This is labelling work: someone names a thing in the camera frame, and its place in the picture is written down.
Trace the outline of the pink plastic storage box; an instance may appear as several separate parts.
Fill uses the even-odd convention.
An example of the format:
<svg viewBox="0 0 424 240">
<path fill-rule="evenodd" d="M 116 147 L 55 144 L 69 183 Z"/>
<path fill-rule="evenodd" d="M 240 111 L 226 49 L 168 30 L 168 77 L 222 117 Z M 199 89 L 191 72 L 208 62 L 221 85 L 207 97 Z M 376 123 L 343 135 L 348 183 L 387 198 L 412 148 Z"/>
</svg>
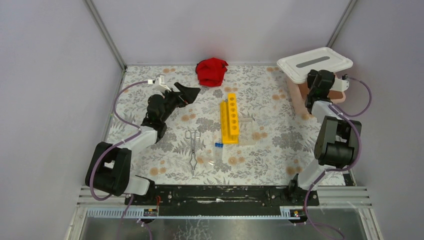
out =
<svg viewBox="0 0 424 240">
<path fill-rule="evenodd" d="M 296 84 L 289 78 L 287 78 L 286 81 L 295 113 L 301 116 L 308 115 L 309 112 L 305 107 L 306 96 L 309 93 L 307 83 Z M 331 90 L 328 97 L 335 104 L 343 103 L 346 100 L 345 93 L 340 91 Z"/>
</svg>

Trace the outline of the white plastic box lid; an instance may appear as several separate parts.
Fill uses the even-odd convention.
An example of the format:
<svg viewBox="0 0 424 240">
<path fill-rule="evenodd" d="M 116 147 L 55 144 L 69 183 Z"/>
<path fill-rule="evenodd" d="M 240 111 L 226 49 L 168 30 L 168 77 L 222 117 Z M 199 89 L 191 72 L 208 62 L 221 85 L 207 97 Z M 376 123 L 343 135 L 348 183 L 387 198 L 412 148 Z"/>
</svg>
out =
<svg viewBox="0 0 424 240">
<path fill-rule="evenodd" d="M 311 70 L 327 70 L 337 73 L 353 66 L 353 61 L 329 47 L 320 47 L 283 57 L 277 66 L 295 84 L 303 84 Z"/>
</svg>

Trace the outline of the metal forceps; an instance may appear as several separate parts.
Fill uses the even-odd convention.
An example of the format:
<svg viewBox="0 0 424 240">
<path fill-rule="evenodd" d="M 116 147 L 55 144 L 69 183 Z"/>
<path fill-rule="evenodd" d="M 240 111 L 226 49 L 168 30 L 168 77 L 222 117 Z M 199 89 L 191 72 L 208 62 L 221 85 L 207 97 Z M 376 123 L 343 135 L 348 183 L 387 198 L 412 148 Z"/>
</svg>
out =
<svg viewBox="0 0 424 240">
<path fill-rule="evenodd" d="M 197 129 L 194 129 L 194 130 L 188 129 L 185 131 L 185 135 L 184 135 L 184 137 L 188 139 L 190 142 L 189 165 L 190 165 L 191 174 L 193 177 L 195 176 L 196 166 L 198 164 L 196 152 L 197 152 L 197 146 L 198 146 L 198 143 L 200 142 L 201 136 L 202 136 L 201 133 Z"/>
</svg>

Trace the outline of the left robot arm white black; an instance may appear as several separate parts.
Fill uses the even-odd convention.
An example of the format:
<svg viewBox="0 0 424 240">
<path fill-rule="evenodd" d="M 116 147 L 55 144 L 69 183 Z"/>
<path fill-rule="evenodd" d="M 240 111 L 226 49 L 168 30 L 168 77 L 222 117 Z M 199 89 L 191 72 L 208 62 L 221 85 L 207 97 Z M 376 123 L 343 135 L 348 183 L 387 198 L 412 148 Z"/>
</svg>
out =
<svg viewBox="0 0 424 240">
<path fill-rule="evenodd" d="M 98 201 L 131 194 L 136 195 L 136 199 L 144 206 L 154 202 L 155 192 L 151 189 L 154 182 L 131 174 L 132 158 L 158 143 L 165 135 L 166 121 L 173 111 L 192 104 L 201 91 L 199 87 L 187 87 L 179 82 L 174 84 L 176 91 L 156 80 L 148 80 L 147 84 L 155 85 L 160 93 L 148 98 L 142 123 L 130 124 L 136 128 L 136 133 L 117 143 L 102 141 L 95 147 L 85 184 L 92 197 Z"/>
</svg>

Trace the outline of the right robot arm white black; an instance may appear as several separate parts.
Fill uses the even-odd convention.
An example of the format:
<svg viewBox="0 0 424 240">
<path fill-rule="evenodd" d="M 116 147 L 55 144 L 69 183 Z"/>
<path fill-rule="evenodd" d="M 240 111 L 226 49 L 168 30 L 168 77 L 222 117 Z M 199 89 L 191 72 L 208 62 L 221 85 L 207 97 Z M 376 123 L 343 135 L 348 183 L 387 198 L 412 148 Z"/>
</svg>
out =
<svg viewBox="0 0 424 240">
<path fill-rule="evenodd" d="M 308 200 L 312 191 L 328 173 L 347 171 L 360 153 L 362 124 L 350 120 L 329 98 L 336 76 L 328 70 L 311 70 L 307 74 L 305 107 L 321 124 L 314 146 L 314 160 L 289 181 L 285 190 L 287 201 L 293 206 Z"/>
</svg>

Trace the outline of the red cloth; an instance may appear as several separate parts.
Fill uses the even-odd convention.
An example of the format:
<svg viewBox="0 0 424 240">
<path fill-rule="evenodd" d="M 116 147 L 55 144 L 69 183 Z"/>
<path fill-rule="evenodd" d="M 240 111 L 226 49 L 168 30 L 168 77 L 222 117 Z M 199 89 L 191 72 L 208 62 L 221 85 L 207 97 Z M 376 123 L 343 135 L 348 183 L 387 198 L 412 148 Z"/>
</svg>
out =
<svg viewBox="0 0 424 240">
<path fill-rule="evenodd" d="M 206 87 L 220 87 L 228 70 L 227 66 L 225 60 L 215 57 L 200 61 L 195 68 L 199 84 Z"/>
</svg>

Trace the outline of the yellow test tube rack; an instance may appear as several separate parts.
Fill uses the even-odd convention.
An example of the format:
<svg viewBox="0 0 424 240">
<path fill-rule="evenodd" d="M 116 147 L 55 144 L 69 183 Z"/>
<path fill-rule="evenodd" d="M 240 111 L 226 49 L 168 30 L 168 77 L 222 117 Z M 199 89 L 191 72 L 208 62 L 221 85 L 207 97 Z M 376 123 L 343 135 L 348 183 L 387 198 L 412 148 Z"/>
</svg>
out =
<svg viewBox="0 0 424 240">
<path fill-rule="evenodd" d="M 223 144 L 239 144 L 240 126 L 235 93 L 220 103 L 221 139 Z"/>
</svg>

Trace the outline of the clear tube blue cap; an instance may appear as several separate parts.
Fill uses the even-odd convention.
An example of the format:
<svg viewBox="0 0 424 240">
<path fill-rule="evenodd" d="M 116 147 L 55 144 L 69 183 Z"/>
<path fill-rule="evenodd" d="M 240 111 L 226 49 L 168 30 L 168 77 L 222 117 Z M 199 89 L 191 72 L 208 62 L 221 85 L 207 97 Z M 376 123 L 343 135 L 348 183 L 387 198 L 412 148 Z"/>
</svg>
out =
<svg viewBox="0 0 424 240">
<path fill-rule="evenodd" d="M 216 158 L 218 160 L 222 161 L 224 144 L 223 143 L 216 143 L 215 147 L 216 147 Z"/>
<path fill-rule="evenodd" d="M 214 143 L 214 153 L 213 153 L 213 157 L 214 157 L 214 162 L 217 163 L 220 159 L 221 159 L 221 144 L 218 142 Z"/>
</svg>

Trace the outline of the clear plastic container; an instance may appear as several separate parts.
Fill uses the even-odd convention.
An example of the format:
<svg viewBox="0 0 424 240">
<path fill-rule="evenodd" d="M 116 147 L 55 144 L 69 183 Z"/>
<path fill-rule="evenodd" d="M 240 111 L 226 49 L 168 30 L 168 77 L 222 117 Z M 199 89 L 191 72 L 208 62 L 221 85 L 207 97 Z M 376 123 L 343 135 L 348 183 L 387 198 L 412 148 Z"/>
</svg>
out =
<svg viewBox="0 0 424 240">
<path fill-rule="evenodd" d="M 238 144 L 240 146 L 254 146 L 255 122 L 252 118 L 241 118 L 239 120 L 239 137 Z"/>
</svg>

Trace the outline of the floral table mat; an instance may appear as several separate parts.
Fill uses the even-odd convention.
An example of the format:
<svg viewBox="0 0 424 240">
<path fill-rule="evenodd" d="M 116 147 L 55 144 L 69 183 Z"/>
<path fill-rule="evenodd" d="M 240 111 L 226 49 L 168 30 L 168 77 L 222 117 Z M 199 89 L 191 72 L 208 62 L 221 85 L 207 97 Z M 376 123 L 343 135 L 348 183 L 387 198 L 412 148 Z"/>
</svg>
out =
<svg viewBox="0 0 424 240">
<path fill-rule="evenodd" d="M 253 146 L 229 144 L 214 161 L 221 141 L 220 103 L 236 94 L 238 116 L 252 118 Z M 286 185 L 314 159 L 320 124 L 310 114 L 297 115 L 287 80 L 276 66 L 228 66 L 219 87 L 202 87 L 194 103 L 176 109 L 158 143 L 133 158 L 131 171 L 157 184 Z M 186 130 L 201 133 L 195 176 Z"/>
</svg>

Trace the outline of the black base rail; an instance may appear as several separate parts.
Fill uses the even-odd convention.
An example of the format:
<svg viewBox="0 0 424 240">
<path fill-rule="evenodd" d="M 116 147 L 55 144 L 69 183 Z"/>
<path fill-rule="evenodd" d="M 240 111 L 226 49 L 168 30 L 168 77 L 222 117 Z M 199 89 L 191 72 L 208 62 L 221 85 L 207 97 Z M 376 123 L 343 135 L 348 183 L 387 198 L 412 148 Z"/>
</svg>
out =
<svg viewBox="0 0 424 240">
<path fill-rule="evenodd" d="M 152 206 L 166 213 L 276 213 L 280 207 L 304 207 L 285 197 L 287 186 L 157 184 L 125 204 Z"/>
</svg>

